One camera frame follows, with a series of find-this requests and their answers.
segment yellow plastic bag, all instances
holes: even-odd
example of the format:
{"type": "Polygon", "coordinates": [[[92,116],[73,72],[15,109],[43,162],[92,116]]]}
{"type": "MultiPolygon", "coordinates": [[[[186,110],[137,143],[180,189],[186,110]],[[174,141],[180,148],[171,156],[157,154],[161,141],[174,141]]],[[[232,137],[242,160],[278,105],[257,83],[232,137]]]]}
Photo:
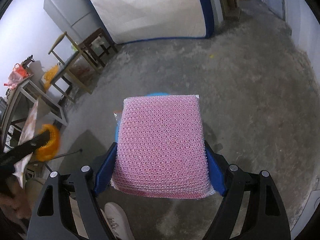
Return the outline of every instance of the yellow plastic bag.
{"type": "Polygon", "coordinates": [[[50,82],[54,78],[54,76],[57,74],[58,71],[59,71],[59,67],[58,67],[58,65],[55,65],[44,74],[43,77],[44,77],[44,79],[46,81],[45,84],[44,84],[44,90],[45,91],[47,91],[49,89],[50,82]]]}

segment orange round object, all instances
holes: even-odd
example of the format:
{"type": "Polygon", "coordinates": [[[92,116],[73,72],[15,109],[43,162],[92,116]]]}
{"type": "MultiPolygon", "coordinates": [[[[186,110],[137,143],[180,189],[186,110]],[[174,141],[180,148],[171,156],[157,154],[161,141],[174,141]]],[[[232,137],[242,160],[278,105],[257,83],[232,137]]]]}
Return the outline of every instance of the orange round object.
{"type": "Polygon", "coordinates": [[[60,146],[60,134],[59,130],[52,124],[42,125],[40,133],[49,130],[50,140],[45,145],[36,150],[36,158],[41,161],[49,161],[57,154],[60,146]]]}

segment white shoe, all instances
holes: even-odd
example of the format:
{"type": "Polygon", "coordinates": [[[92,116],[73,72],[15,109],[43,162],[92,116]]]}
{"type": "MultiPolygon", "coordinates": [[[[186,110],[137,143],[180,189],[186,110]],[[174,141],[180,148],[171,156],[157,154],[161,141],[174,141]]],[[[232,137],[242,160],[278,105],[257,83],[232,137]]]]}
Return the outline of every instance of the white shoe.
{"type": "Polygon", "coordinates": [[[104,213],[116,237],[121,240],[134,240],[127,215],[118,204],[108,202],[104,206],[104,213]]]}

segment silver screw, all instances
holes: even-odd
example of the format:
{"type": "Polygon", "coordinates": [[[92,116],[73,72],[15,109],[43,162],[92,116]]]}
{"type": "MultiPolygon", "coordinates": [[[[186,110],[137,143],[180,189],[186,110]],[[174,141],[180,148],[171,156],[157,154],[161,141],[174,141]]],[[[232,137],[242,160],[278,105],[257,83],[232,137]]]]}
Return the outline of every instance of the silver screw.
{"type": "Polygon", "coordinates": [[[51,178],[57,177],[57,175],[58,175],[58,173],[56,171],[53,171],[50,173],[51,178]]]}
{"type": "Polygon", "coordinates": [[[237,171],[238,170],[238,166],[237,165],[234,165],[234,164],[231,164],[229,166],[229,169],[232,170],[232,171],[237,171]]]}
{"type": "Polygon", "coordinates": [[[87,172],[88,170],[90,170],[90,167],[88,165],[85,165],[81,168],[82,172],[87,172]]]}
{"type": "Polygon", "coordinates": [[[267,171],[262,171],[261,174],[262,174],[263,177],[268,177],[269,176],[269,172],[267,172],[267,171]]]}

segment pink mesh scrubbing pad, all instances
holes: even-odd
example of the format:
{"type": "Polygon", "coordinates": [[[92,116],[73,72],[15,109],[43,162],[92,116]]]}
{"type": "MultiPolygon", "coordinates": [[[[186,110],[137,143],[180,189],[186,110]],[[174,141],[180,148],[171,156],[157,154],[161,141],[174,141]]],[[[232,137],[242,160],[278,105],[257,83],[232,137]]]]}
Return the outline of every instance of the pink mesh scrubbing pad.
{"type": "Polygon", "coordinates": [[[114,188],[147,197],[203,198],[214,193],[207,165],[198,96],[124,100],[114,188]]]}

